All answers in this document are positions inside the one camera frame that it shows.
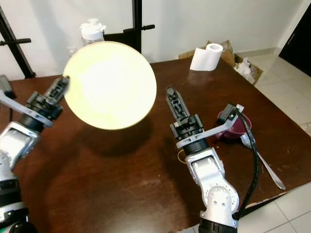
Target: purple cup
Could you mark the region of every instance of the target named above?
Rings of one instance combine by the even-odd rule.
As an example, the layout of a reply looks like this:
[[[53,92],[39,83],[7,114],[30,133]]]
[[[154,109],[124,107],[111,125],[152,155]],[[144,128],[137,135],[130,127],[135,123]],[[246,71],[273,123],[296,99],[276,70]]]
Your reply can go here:
[[[245,117],[247,124],[249,128],[251,129],[252,128],[251,120],[246,115],[243,114],[243,116]],[[217,139],[220,139],[220,138],[237,139],[241,137],[244,133],[246,133],[246,129],[244,128],[244,125],[241,119],[238,118],[230,129],[228,129],[227,131],[220,132],[216,134],[215,136]]]

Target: metal spoon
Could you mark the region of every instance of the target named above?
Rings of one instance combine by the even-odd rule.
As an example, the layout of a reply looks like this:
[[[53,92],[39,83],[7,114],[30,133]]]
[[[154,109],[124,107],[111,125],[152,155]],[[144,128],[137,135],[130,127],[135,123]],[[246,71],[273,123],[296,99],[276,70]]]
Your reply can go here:
[[[242,143],[248,147],[248,148],[252,148],[251,147],[251,142],[248,138],[247,133],[244,133],[241,136],[241,141]],[[270,168],[270,166],[267,164],[267,162],[263,159],[263,157],[259,154],[259,152],[257,152],[258,157],[261,159],[262,163],[265,165],[266,169],[268,170],[272,180],[274,181],[274,183],[276,183],[276,185],[280,188],[285,190],[285,185],[283,184],[283,182],[280,180],[280,178],[275,174],[275,172]]]

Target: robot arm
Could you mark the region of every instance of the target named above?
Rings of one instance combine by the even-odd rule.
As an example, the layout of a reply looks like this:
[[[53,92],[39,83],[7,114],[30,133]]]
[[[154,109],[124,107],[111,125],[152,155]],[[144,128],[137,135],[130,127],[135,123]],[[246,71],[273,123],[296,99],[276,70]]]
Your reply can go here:
[[[204,131],[198,115],[191,116],[180,94],[173,88],[167,89],[167,102],[176,119],[170,125],[179,142],[177,147],[183,148],[188,169],[201,187],[203,203],[206,211],[200,214],[199,232],[201,233],[235,233],[238,221],[232,215],[239,206],[239,196],[234,187],[225,180],[222,161],[214,148],[210,148],[206,137],[215,135],[232,127],[243,107],[229,104],[220,116],[223,125]]]
[[[37,144],[43,129],[51,127],[52,120],[61,114],[62,107],[58,103],[67,89],[69,78],[55,80],[44,95],[34,92],[26,106],[6,96],[10,85],[1,78],[1,102],[23,115],[18,122],[9,123],[0,135],[0,232],[36,233],[35,227],[28,223],[29,211],[22,202],[18,179],[12,170]]]

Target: paper towel roll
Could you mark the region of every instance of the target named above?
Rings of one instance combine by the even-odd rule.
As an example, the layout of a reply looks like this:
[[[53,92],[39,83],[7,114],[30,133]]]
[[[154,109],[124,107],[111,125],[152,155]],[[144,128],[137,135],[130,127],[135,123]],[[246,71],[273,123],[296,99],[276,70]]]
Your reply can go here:
[[[215,43],[208,44],[206,49],[196,48],[191,62],[191,70],[212,71],[216,69],[224,48]]]

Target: wooden table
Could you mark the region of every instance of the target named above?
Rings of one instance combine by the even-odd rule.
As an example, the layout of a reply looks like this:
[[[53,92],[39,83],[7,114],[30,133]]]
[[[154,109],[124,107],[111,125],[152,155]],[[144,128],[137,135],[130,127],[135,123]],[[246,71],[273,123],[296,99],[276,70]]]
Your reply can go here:
[[[125,130],[88,126],[62,101],[62,115],[15,169],[39,232],[168,233],[198,223],[199,211],[205,208],[200,188],[176,157],[169,127],[174,118],[165,100],[168,85],[181,93],[205,129],[215,127],[217,114],[228,102],[243,105],[259,151],[287,190],[311,180],[311,138],[298,125],[224,61],[212,72],[189,71],[190,62],[152,64],[155,104],[144,120]],[[17,100],[24,103],[34,91],[44,93],[54,78],[12,82]],[[1,111],[3,129],[8,111]],[[242,202],[252,179],[251,151],[239,141],[208,142],[224,162],[226,179]],[[260,173],[251,202],[282,193],[262,164]]]

